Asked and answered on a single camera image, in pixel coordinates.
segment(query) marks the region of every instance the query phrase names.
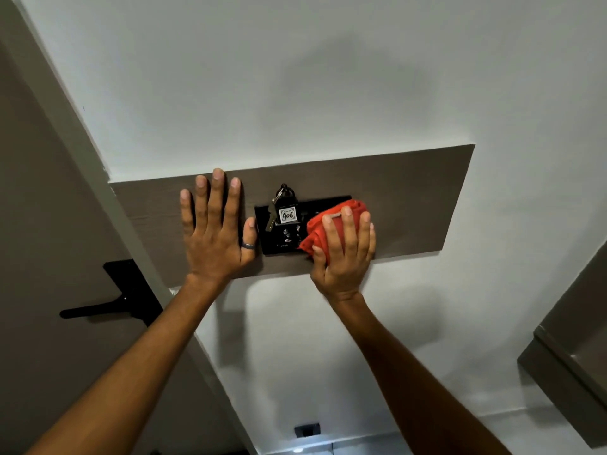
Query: folded red rag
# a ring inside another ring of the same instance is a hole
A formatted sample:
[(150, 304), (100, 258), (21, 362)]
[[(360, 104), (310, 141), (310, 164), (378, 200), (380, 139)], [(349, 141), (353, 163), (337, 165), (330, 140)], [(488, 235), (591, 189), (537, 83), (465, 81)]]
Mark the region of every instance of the folded red rag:
[[(341, 204), (338, 204), (335, 207), (331, 207), (325, 212), (321, 212), (317, 216), (310, 219), (308, 222), (307, 230), (308, 236), (301, 242), (299, 248), (310, 255), (314, 255), (314, 250), (312, 246), (320, 247), (322, 251), (325, 253), (327, 258), (327, 265), (329, 265), (329, 246), (327, 244), (327, 234), (325, 233), (325, 229), (322, 226), (322, 218), (326, 214), (337, 214), (341, 212), (344, 206), (350, 206), (352, 209), (352, 216), (354, 217), (354, 225), (356, 226), (356, 233), (358, 233), (358, 224), (360, 222), (360, 214), (367, 210), (367, 206), (362, 201), (357, 201), (356, 199), (349, 199), (344, 201)], [(333, 223), (335, 223), (335, 228), (338, 230), (339, 239), (342, 243), (342, 248), (344, 247), (344, 223), (342, 222), (341, 216), (334, 217)]]

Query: white label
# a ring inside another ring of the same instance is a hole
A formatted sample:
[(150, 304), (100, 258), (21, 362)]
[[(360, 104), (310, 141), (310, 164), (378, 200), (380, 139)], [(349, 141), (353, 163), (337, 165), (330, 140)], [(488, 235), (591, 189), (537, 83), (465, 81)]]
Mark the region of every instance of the white label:
[(295, 206), (285, 207), (278, 211), (278, 218), (280, 223), (290, 223), (297, 221), (297, 214), (295, 213)]

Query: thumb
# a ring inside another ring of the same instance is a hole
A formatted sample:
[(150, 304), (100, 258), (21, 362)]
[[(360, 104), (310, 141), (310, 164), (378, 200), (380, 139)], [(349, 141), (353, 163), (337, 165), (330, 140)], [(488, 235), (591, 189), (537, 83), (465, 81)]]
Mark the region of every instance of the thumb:
[[(245, 221), (245, 227), (242, 230), (242, 243), (243, 244), (256, 244), (257, 242), (257, 229), (255, 228), (255, 218), (249, 217)], [(252, 262), (255, 259), (255, 249), (247, 249), (246, 247), (240, 248), (240, 262), (243, 265)]]
[(314, 250), (314, 267), (310, 276), (313, 281), (324, 281), (327, 258), (320, 247), (312, 246), (312, 250)]

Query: person's left arm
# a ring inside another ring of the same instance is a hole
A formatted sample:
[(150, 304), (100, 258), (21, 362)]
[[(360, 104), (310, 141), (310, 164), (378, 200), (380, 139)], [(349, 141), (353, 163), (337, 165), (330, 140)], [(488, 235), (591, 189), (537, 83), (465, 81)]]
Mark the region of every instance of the person's left arm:
[[(190, 273), (179, 293), (26, 455), (127, 455), (132, 451), (173, 367), (209, 306), (232, 276), (255, 258), (254, 249), (239, 245), (240, 181), (232, 180), (223, 208), (224, 177), (221, 169), (213, 171), (209, 196), (206, 178), (196, 177), (195, 217), (190, 192), (181, 191)], [(256, 239), (255, 220), (249, 218), (243, 242), (255, 244)]]

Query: padlock-shaped key tag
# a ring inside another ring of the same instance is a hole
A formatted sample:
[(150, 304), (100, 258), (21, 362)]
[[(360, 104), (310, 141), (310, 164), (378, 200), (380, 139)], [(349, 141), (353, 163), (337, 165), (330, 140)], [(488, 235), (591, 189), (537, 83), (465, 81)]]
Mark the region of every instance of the padlock-shaped key tag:
[(297, 210), (297, 198), (295, 192), (282, 184), (280, 186), (282, 194), (276, 199), (276, 215), (277, 225), (286, 225), (288, 223), (295, 223), (300, 221), (299, 211)]

